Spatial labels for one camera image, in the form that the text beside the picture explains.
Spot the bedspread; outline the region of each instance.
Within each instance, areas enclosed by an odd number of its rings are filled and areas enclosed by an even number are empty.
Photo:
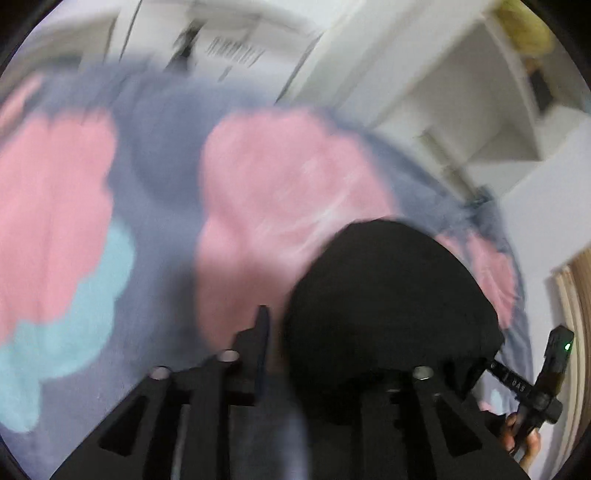
[[[521,276],[495,201],[464,204],[403,153],[239,86],[97,65],[27,79],[0,110],[0,434],[47,480],[154,365],[198,365],[274,318],[267,394],[236,420],[238,479],[306,479],[277,349],[290,290],[356,220],[435,237],[495,307],[532,379]],[[478,396],[515,403],[483,376]]]

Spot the black cover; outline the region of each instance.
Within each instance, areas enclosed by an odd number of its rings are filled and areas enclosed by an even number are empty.
[[[325,392],[384,369],[428,365],[460,397],[504,337],[468,270],[397,222],[354,223],[297,284],[285,317],[296,388]]]

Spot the barcode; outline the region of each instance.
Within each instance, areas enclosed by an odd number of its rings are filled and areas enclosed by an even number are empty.
[[[252,67],[264,53],[264,48],[224,37],[214,38],[206,50],[207,55],[221,57],[248,67]]]

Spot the hand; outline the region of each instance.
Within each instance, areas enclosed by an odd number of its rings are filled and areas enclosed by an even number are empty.
[[[515,439],[511,434],[511,427],[515,424],[516,420],[517,413],[512,413],[509,415],[505,420],[505,424],[503,425],[501,434],[499,435],[499,440],[507,452],[510,452],[515,446]],[[540,436],[538,429],[534,429],[525,440],[525,455],[519,462],[519,465],[524,471],[527,472],[530,469],[530,466],[532,463],[534,463],[534,460],[540,452],[541,447],[542,437]]]

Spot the metal screw head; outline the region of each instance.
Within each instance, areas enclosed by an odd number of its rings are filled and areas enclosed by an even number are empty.
[[[153,380],[166,380],[170,377],[171,371],[166,367],[156,367],[150,373],[150,378]]]
[[[218,353],[217,359],[220,362],[232,363],[240,358],[240,354],[235,350],[222,350]]]
[[[413,377],[417,380],[427,380],[433,376],[431,367],[417,367],[413,370]]]

